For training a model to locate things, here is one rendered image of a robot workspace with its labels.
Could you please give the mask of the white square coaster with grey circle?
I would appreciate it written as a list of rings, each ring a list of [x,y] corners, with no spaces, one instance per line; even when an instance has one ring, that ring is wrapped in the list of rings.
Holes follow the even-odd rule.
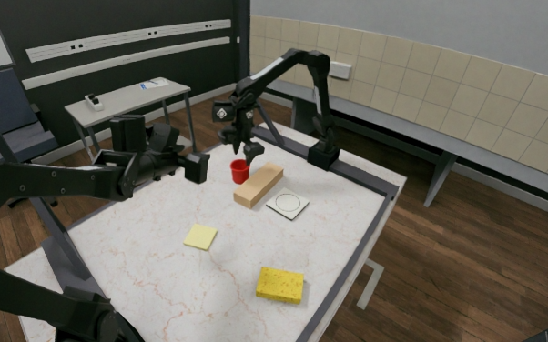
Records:
[[[266,207],[293,221],[308,204],[309,200],[284,187],[266,203]]]

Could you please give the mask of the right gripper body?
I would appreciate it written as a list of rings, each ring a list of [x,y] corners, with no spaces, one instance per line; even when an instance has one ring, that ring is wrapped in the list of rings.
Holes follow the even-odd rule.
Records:
[[[161,181],[161,176],[176,174],[178,166],[185,168],[184,177],[187,181],[201,185],[207,181],[208,157],[198,152],[190,152],[186,157],[178,154],[177,157],[161,157],[155,151],[144,150],[141,153],[147,154],[154,165],[155,173],[152,180]]]

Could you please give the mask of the pale yellow sticky-note pad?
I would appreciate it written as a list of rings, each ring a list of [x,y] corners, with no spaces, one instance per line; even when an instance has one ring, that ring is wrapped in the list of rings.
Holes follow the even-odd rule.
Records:
[[[217,232],[216,228],[194,224],[183,244],[208,251]]]

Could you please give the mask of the beige tiled wall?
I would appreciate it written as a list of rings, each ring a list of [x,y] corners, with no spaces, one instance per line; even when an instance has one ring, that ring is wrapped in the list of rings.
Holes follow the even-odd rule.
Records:
[[[250,75],[290,48],[352,65],[330,108],[548,192],[548,0],[250,0]]]

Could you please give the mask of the red cup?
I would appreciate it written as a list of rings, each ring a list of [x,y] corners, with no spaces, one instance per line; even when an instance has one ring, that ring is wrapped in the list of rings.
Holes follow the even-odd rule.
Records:
[[[230,163],[230,168],[232,169],[232,180],[239,185],[242,185],[246,180],[249,179],[249,167],[246,166],[245,159],[237,159]]]

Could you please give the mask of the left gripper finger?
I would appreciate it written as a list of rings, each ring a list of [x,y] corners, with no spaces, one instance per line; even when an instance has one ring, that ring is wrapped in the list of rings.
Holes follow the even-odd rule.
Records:
[[[244,154],[244,152],[242,152]],[[245,155],[245,154],[244,154]],[[253,161],[253,159],[255,158],[255,156],[253,157],[248,157],[245,155],[245,159],[246,159],[246,166],[249,166],[250,163]]]
[[[233,148],[234,155],[236,155],[236,154],[238,153],[240,144],[241,144],[241,142],[238,142],[238,141],[236,141],[235,143],[231,144],[231,145],[232,145],[232,148]]]

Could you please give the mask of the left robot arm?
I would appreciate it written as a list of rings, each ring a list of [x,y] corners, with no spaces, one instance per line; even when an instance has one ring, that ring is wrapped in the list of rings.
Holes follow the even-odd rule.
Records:
[[[291,48],[257,74],[238,81],[235,90],[228,97],[228,101],[213,101],[211,108],[213,123],[231,122],[234,118],[241,124],[251,123],[254,108],[260,108],[256,99],[262,94],[265,87],[296,64],[305,65],[313,80],[318,113],[312,119],[313,125],[320,132],[320,143],[315,148],[329,154],[335,149],[333,142],[339,140],[340,134],[336,131],[335,122],[330,114],[327,85],[330,58],[317,50],[308,52]],[[234,117],[235,109],[236,117]],[[234,127],[233,122],[230,126],[217,131],[217,135],[223,146],[241,141],[240,130],[238,126]]]

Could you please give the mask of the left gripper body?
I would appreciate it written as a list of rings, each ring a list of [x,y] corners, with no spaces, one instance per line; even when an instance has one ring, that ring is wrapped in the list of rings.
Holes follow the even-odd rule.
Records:
[[[264,154],[264,150],[265,150],[265,147],[261,145],[258,141],[256,142],[250,141],[251,138],[254,138],[251,132],[252,132],[252,127],[255,127],[255,124],[253,124],[252,122],[249,124],[241,124],[237,122],[236,120],[233,121],[234,126],[235,127],[238,126],[238,129],[240,130],[241,141],[239,142],[242,142],[245,144],[243,146],[243,152],[248,157],[262,155]]]

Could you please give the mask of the yellow sponge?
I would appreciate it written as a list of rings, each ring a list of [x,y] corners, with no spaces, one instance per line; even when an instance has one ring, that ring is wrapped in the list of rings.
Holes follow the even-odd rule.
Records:
[[[256,297],[299,304],[304,274],[261,267]]]

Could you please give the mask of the tan rectangular block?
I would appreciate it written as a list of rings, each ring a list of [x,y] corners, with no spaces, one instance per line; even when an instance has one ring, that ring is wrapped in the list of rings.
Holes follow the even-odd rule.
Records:
[[[267,162],[233,192],[234,201],[251,209],[283,177],[284,168]]]

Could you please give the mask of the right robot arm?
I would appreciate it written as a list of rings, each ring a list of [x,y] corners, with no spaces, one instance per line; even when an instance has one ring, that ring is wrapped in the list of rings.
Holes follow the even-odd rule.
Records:
[[[155,173],[151,158],[141,151],[178,156],[173,149],[179,129],[159,122],[145,125],[141,115],[111,119],[113,148],[100,149],[91,165],[68,169],[0,160],[0,207],[10,198],[32,197],[88,196],[125,202],[133,198],[136,185]],[[126,342],[110,301],[68,285],[62,295],[0,269],[0,311],[47,322],[56,328],[55,342]]]

